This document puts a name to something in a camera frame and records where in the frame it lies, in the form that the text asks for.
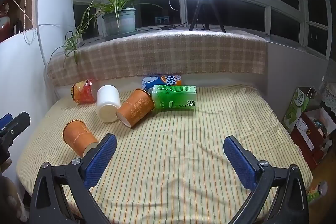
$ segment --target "blue object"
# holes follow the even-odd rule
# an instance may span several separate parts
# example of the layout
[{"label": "blue object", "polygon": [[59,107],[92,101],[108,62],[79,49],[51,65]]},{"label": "blue object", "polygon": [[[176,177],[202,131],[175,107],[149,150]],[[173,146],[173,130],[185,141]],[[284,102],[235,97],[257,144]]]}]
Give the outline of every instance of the blue object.
[{"label": "blue object", "polygon": [[0,119],[0,130],[5,127],[11,120],[13,120],[13,116],[11,114],[6,114]]},{"label": "blue object", "polygon": [[257,187],[256,172],[230,137],[225,138],[223,150],[243,187],[253,191]]},{"label": "blue object", "polygon": [[95,157],[91,160],[85,170],[84,186],[86,189],[95,187],[98,184],[105,168],[110,162],[113,154],[117,149],[117,138],[111,135],[106,143],[100,148]]}]

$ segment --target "white container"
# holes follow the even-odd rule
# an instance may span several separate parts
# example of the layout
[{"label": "white container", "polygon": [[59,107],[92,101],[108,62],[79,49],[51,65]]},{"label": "white container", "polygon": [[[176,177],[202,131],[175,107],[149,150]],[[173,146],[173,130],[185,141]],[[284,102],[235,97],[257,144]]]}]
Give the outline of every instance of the white container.
[{"label": "white container", "polygon": [[120,106],[119,91],[114,86],[105,85],[98,90],[96,113],[103,122],[116,121]]}]

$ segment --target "orange paper cup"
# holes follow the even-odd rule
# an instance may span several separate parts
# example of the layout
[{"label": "orange paper cup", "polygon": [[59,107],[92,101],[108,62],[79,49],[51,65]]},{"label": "orange paper cup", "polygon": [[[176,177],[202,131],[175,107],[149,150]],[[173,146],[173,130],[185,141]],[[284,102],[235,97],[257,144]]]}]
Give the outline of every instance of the orange paper cup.
[{"label": "orange paper cup", "polygon": [[80,157],[98,145],[97,139],[80,120],[71,121],[64,127],[63,139]]},{"label": "orange paper cup", "polygon": [[131,128],[154,109],[154,101],[147,91],[136,89],[117,111],[118,119]]}]

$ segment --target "striped tablecloth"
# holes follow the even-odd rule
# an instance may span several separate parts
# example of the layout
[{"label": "striped tablecloth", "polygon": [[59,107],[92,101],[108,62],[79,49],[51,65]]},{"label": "striped tablecloth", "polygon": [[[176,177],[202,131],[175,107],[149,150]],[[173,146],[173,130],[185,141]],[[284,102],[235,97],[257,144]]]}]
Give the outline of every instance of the striped tablecloth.
[{"label": "striped tablecloth", "polygon": [[[95,104],[77,106],[71,97],[46,114],[19,159],[16,171],[31,194],[42,162],[69,163],[75,153],[63,142],[63,127],[83,120],[101,140],[107,132],[118,147],[100,182],[90,191],[112,223],[228,223],[249,190],[242,187],[223,153],[234,135],[257,159],[300,167],[305,187],[312,174],[268,104],[251,86],[197,89],[197,109],[152,112],[134,129],[103,123]],[[121,93],[123,102],[128,93]],[[70,207],[78,212],[67,186]],[[267,198],[265,215],[276,190]]]}]

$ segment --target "white lace cloth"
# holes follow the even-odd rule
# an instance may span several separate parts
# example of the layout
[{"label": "white lace cloth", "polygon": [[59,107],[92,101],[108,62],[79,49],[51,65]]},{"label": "white lace cloth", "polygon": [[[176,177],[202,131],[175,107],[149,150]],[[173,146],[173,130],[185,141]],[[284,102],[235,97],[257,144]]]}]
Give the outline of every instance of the white lace cloth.
[{"label": "white lace cloth", "polygon": [[336,114],[336,96],[330,93],[328,85],[324,84],[321,91],[322,101],[326,106],[330,107],[332,112]]}]

